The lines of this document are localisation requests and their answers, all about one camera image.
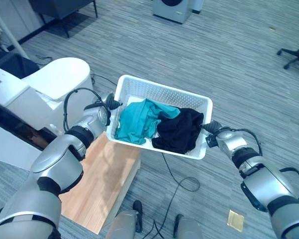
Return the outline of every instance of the gold floor plate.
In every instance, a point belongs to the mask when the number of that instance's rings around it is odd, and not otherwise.
[[[235,213],[234,211],[229,211],[229,217],[227,225],[230,227],[233,227],[239,232],[242,232],[243,230],[243,222],[244,222],[244,216]]]

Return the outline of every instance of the teal cloth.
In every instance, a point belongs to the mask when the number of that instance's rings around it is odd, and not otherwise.
[[[149,99],[129,104],[120,114],[120,126],[117,128],[115,138],[143,144],[145,138],[152,138],[156,132],[157,124],[161,122],[159,115],[173,119],[179,115],[178,108],[163,105]]]

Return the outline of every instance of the robot leg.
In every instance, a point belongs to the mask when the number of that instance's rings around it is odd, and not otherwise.
[[[119,213],[111,225],[106,239],[133,239],[136,231],[137,212],[134,210]]]
[[[175,219],[174,238],[202,239],[201,227],[195,220],[178,214]]]

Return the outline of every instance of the black cloth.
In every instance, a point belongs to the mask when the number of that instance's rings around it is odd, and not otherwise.
[[[154,148],[181,154],[195,148],[203,113],[187,108],[179,110],[180,114],[173,119],[159,117],[161,120],[157,125],[159,137],[152,139]]]

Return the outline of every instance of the gray carpet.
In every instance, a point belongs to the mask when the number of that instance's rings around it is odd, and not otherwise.
[[[130,74],[213,100],[213,119],[254,131],[263,154],[279,168],[299,169],[299,62],[284,70],[293,56],[277,56],[279,48],[299,48],[299,0],[206,0],[199,15],[183,24],[152,15],[150,0],[99,0],[99,18],[89,5],[68,18],[71,38],[60,25],[50,27],[22,46],[35,57],[66,56],[86,60],[96,74],[117,82]],[[96,90],[115,86],[96,76]],[[203,160],[166,155],[177,179],[194,176],[196,193],[180,189],[162,234],[172,237],[176,214],[202,224],[205,239],[273,239],[269,216],[255,210],[241,192],[234,165],[217,148]],[[163,220],[176,183],[161,154],[143,150],[137,173],[121,210],[135,199],[143,202],[144,231],[152,219]],[[0,207],[25,180],[27,173],[0,163]],[[285,173],[299,192],[299,179]],[[226,225],[229,210],[245,217],[243,232]],[[104,238],[62,217],[63,239]]]

